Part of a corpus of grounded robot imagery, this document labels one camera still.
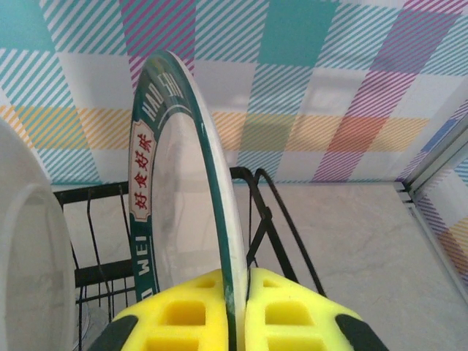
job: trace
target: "checkered wall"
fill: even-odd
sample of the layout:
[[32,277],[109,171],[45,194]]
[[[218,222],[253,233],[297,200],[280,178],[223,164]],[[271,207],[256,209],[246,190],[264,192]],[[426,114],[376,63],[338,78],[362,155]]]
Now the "checkered wall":
[[457,159],[428,181],[416,203],[468,293],[468,146]]
[[156,49],[277,182],[404,180],[467,113],[467,0],[0,2],[0,114],[56,184],[127,179]]

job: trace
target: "white plate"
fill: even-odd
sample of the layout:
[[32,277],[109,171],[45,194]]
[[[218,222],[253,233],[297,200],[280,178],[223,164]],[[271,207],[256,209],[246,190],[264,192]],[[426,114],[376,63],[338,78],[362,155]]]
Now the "white plate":
[[0,118],[0,350],[71,350],[67,225],[34,155]]
[[137,299],[221,268],[241,350],[247,269],[230,172],[192,75],[167,51],[147,60],[135,93],[129,207]]

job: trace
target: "black rack wire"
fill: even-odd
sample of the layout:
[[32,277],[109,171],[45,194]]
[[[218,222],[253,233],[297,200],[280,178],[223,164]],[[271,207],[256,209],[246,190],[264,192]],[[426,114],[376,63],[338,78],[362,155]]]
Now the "black rack wire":
[[[247,265],[250,267],[250,265],[254,263],[256,266],[258,266],[255,255],[266,234],[271,242],[284,276],[294,282],[298,282],[297,276],[274,226],[271,210],[265,204],[264,198],[258,186],[263,178],[272,191],[275,200],[279,205],[286,222],[289,225],[295,242],[297,243],[301,255],[312,276],[315,287],[317,288],[317,292],[323,296],[326,296],[317,272],[315,271],[309,254],[307,253],[306,247],[303,244],[301,236],[299,235],[293,220],[270,176],[265,172],[264,169],[261,168],[257,169],[254,175],[248,168],[245,167],[232,167],[230,168],[230,173],[233,180],[238,179],[245,181],[249,187],[249,251],[246,255]],[[87,303],[91,301],[97,301],[99,308],[105,310],[107,321],[110,322],[115,317],[115,315],[120,312],[120,310],[130,306],[136,301],[132,261],[128,259],[111,263],[102,262],[99,247],[97,245],[97,233],[94,229],[92,219],[93,216],[91,213],[91,203],[93,200],[105,197],[114,197],[116,201],[120,201],[122,216],[124,218],[125,231],[127,233],[127,240],[130,246],[132,237],[129,232],[127,219],[128,213],[124,199],[124,195],[127,195],[128,191],[128,183],[122,182],[55,192],[55,196],[59,201],[62,210],[64,210],[65,205],[70,203],[87,203],[86,216],[88,218],[89,232],[91,234],[90,240],[92,241],[94,248],[94,258],[96,260],[95,265],[82,267],[78,262],[75,248],[72,245],[73,260],[75,261],[75,286],[78,295],[76,300],[78,308],[78,341],[75,348],[75,350],[78,351],[84,350],[82,339],[84,334],[86,334],[86,324],[84,323],[83,319],[83,311],[86,309]],[[260,215],[260,223],[253,237],[252,203],[255,204],[258,210],[258,214]],[[116,307],[117,296],[123,296],[124,303]]]

